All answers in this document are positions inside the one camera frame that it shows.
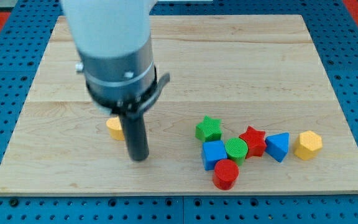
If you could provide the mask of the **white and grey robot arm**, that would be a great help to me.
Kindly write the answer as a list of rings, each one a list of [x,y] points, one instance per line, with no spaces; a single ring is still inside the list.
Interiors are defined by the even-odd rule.
[[[170,77],[157,79],[150,16],[156,0],[61,0],[93,101],[110,114],[136,118]]]

